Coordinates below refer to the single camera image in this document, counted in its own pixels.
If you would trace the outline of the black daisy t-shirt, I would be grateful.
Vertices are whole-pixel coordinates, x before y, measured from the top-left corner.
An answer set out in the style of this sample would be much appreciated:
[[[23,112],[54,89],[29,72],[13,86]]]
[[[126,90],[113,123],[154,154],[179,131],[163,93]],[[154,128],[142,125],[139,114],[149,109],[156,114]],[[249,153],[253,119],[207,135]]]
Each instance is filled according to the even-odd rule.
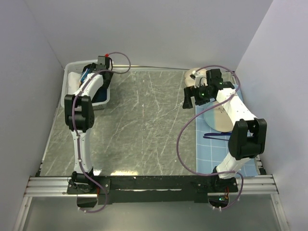
[[[81,75],[80,84],[82,85],[87,78],[87,75],[91,72],[90,68],[87,68]]]

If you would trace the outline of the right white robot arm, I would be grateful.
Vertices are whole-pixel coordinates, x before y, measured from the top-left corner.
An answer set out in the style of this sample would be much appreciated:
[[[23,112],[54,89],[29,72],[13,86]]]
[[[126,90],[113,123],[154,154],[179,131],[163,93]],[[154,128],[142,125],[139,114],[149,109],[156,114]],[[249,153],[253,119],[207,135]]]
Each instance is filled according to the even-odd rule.
[[[265,149],[267,123],[258,119],[245,106],[238,95],[240,86],[233,85],[222,78],[221,66],[210,70],[192,69],[185,79],[183,109],[214,102],[204,112],[222,107],[232,124],[228,141],[228,153],[214,168],[211,188],[217,192],[224,190],[227,179],[235,177],[241,167],[250,159],[262,154]]]

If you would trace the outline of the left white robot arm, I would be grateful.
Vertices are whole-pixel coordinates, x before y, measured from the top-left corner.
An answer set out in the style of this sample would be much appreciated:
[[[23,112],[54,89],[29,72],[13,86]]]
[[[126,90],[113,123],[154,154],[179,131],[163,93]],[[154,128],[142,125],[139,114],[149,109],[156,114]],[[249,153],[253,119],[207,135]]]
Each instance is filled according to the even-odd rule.
[[[64,69],[61,107],[73,137],[74,171],[78,174],[93,173],[90,132],[95,120],[94,111],[104,109],[110,100],[112,68],[112,59],[106,54],[99,56],[95,63],[69,63]]]

